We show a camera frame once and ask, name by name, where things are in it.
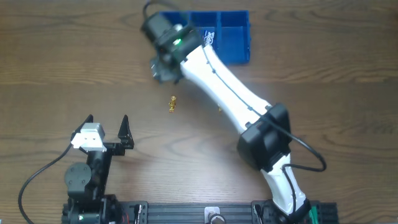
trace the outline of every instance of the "wooden tabletop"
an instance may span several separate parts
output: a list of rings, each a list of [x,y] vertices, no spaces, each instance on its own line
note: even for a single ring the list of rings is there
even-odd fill
[[[231,66],[255,94],[288,107],[292,132],[326,158],[295,170],[310,200],[337,202],[341,223],[398,217],[398,1],[175,1],[188,10],[250,11],[251,61]],[[0,2],[0,219],[25,223],[25,180],[65,150],[91,113],[106,139],[129,116],[136,147],[114,157],[107,194],[148,202],[271,199],[236,152],[225,114],[187,80],[159,85],[140,33],[144,0]],[[170,96],[177,107],[169,113]],[[292,160],[317,166],[291,144]],[[34,179],[23,203],[35,223],[60,223],[71,150]]]

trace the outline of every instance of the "green light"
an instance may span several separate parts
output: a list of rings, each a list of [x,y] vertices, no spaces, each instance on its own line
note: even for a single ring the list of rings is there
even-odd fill
[[[181,43],[181,39],[177,39],[173,42],[174,45],[180,44]]]

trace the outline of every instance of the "small gold object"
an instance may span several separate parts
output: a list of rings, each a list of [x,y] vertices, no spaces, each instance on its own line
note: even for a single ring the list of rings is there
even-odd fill
[[[170,101],[169,106],[169,113],[173,113],[174,112],[174,108],[175,108],[175,100],[177,99],[177,97],[172,96],[172,101]]]

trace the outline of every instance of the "blue plastic bin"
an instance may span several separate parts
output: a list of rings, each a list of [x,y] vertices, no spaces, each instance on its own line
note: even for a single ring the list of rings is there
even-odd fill
[[[181,12],[160,12],[172,24],[185,25]],[[225,64],[250,61],[249,11],[184,11],[198,28],[206,44],[211,44]]]

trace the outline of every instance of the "wood grain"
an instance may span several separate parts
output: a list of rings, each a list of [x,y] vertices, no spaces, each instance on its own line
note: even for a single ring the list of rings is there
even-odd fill
[[[204,92],[159,85],[139,32],[144,1],[0,1],[0,219],[24,223],[17,195],[92,113],[116,140],[124,114],[136,148],[115,157],[107,193],[148,202],[250,202],[272,197],[238,156],[238,135]],[[292,131],[328,170],[295,171],[312,200],[337,202],[341,223],[398,218],[398,1],[177,1],[183,9],[250,11],[251,62],[230,68],[289,109]],[[175,113],[168,112],[177,96]],[[317,166],[292,144],[293,161]],[[71,151],[28,186],[35,223],[60,223]]]

